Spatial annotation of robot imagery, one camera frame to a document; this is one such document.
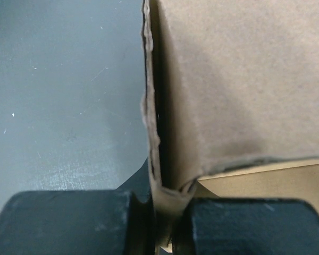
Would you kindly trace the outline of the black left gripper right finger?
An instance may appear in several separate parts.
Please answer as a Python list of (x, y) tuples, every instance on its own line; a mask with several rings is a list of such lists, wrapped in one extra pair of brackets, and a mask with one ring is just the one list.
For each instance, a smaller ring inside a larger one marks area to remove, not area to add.
[(196, 198), (174, 254), (319, 254), (319, 215), (299, 199)]

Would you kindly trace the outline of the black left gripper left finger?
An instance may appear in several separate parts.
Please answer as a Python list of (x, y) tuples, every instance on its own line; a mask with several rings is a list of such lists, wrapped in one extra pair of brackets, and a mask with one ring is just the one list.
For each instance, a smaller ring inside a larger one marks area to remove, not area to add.
[(0, 254), (154, 254), (144, 163), (114, 190), (23, 191), (0, 213)]

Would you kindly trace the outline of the brown cardboard box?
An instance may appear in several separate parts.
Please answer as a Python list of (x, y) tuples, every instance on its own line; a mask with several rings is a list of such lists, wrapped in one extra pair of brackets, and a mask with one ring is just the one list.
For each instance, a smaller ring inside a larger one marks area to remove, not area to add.
[(156, 246), (196, 198), (319, 215), (319, 1), (144, 1)]

